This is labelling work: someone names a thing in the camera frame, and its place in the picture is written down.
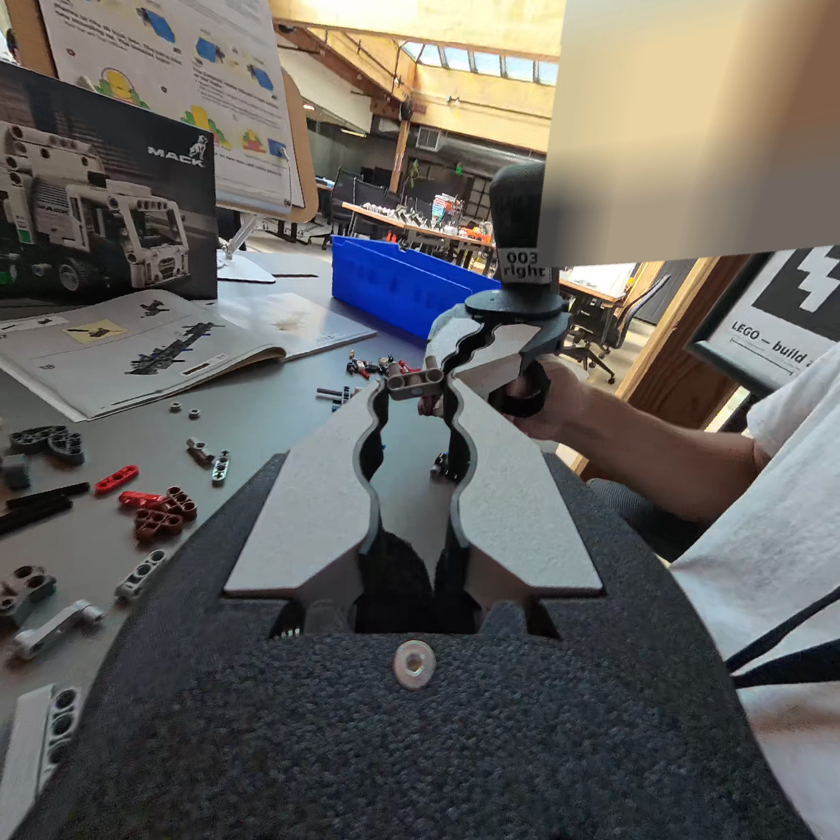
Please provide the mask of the black lego axle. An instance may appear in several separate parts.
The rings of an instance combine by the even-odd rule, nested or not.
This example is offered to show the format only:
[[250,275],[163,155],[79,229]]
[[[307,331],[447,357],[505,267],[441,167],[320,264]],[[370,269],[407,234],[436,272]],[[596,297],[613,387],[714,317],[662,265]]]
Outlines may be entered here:
[[51,498],[40,503],[27,504],[11,509],[1,516],[1,536],[23,529],[31,524],[42,522],[73,507],[68,497]]
[[54,500],[71,499],[73,497],[86,495],[89,490],[90,484],[88,482],[79,482],[77,484],[63,486],[52,490],[44,490],[21,497],[9,498],[6,501],[6,508],[8,510],[16,510],[31,506],[43,506]]

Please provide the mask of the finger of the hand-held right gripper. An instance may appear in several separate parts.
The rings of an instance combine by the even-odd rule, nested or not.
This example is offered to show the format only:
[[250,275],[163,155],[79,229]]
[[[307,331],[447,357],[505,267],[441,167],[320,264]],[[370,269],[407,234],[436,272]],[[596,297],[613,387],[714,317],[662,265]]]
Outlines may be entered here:
[[516,380],[522,368],[521,351],[541,331],[528,324],[495,327],[490,341],[473,350],[468,360],[455,366],[452,379],[463,382],[480,398]]
[[427,343],[425,362],[426,374],[431,380],[443,380],[458,368],[469,362],[475,352],[487,346],[489,327],[472,318],[453,318],[448,321]]

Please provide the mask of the white stand base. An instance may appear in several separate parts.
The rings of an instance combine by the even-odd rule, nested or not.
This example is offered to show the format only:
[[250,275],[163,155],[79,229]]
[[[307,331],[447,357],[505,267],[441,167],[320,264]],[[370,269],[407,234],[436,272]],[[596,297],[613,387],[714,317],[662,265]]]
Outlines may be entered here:
[[241,213],[234,236],[218,236],[216,252],[216,276],[218,281],[245,284],[273,285],[276,279],[265,269],[258,266],[241,251],[241,246],[255,230],[259,221],[252,213]]

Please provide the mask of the person's right forearm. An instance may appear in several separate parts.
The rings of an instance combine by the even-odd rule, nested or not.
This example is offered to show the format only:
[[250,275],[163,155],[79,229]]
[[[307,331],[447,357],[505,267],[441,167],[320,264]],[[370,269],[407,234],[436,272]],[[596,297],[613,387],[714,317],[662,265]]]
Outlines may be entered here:
[[690,521],[718,519],[771,461],[750,437],[678,427],[588,385],[574,421],[570,446],[604,476]]

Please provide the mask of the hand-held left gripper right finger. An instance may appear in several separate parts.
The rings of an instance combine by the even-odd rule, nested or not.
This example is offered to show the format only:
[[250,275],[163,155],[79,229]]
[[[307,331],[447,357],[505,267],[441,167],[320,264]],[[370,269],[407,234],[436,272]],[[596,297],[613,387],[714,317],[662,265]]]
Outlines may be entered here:
[[468,449],[450,522],[466,549],[466,593],[481,607],[599,596],[603,584],[540,448],[452,378],[451,430]]

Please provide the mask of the light grey lego beam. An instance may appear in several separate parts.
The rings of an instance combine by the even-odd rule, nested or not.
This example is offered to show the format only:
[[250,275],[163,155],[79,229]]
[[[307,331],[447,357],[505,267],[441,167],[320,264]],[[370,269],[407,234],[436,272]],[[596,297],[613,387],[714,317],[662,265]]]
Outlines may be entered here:
[[150,552],[115,588],[117,602],[132,603],[148,588],[154,574],[165,566],[169,553],[162,549]]

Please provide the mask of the grey lego pin connector block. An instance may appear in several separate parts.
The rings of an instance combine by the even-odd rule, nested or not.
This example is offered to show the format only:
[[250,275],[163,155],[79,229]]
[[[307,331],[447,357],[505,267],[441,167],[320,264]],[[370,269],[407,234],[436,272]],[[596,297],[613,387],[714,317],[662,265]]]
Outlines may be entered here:
[[416,401],[422,417],[441,417],[445,373],[435,357],[427,356],[422,368],[412,368],[404,360],[390,362],[387,366],[386,390],[394,402]]

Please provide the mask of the framed black and white sign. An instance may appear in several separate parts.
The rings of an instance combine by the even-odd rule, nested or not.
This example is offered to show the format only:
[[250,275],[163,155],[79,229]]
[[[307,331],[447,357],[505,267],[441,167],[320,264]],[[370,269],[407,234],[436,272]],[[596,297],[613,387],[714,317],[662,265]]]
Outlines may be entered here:
[[687,344],[758,398],[839,340],[839,246],[751,256]]

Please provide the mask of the open lego instruction booklet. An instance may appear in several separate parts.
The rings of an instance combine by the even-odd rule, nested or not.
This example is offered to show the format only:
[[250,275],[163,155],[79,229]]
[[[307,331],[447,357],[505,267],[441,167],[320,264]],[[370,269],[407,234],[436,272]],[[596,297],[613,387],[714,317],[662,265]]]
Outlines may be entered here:
[[2,319],[2,371],[71,422],[174,396],[259,361],[292,361],[376,331],[296,293],[191,301],[139,291]]

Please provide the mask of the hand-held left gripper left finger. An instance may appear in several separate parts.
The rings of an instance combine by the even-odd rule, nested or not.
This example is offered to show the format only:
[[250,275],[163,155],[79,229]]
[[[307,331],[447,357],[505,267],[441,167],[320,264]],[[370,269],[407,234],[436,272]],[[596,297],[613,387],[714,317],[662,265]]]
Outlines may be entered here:
[[382,528],[371,478],[388,408],[385,383],[370,384],[287,452],[224,585],[232,599],[285,602],[272,636],[297,635],[320,607],[352,628]]

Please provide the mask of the printed instruction sheet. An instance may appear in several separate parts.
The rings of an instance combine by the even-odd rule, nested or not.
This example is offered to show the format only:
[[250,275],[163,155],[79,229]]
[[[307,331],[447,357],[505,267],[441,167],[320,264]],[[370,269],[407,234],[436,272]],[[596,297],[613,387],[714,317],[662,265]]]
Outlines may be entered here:
[[305,207],[267,1],[39,2],[59,78],[209,132],[217,200]]

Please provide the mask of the red thin lego liftarm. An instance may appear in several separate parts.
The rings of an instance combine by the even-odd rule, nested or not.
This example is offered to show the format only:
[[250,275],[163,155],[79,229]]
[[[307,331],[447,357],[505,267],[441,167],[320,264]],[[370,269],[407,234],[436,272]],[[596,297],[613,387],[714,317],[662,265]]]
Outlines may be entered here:
[[97,481],[93,486],[93,493],[98,497],[106,496],[135,480],[139,475],[140,468],[137,465],[126,465]]

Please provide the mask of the wooden display board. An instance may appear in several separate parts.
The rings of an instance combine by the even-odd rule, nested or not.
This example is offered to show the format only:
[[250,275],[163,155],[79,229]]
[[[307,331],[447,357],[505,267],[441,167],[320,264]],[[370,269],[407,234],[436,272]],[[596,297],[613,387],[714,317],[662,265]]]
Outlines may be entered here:
[[298,86],[284,69],[281,70],[289,111],[292,144],[297,162],[298,179],[301,185],[303,207],[295,206],[290,212],[292,223],[305,224],[319,211],[319,191],[314,174],[312,153],[309,143],[307,118],[303,108],[303,99]]

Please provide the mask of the person's dark trousers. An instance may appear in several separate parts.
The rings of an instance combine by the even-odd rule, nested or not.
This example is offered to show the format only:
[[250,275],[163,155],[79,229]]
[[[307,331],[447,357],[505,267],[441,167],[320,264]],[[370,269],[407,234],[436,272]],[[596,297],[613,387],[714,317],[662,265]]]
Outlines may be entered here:
[[709,528],[705,522],[687,520],[658,507],[615,481],[594,478],[587,486],[667,563],[676,561]]

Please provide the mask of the white long lego beam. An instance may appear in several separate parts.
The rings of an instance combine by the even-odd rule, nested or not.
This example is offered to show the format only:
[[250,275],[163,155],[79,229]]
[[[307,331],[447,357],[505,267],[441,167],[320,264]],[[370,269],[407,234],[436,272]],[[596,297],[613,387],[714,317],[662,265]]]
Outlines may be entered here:
[[14,835],[67,756],[83,706],[77,686],[49,684],[17,699],[2,767],[2,839]]

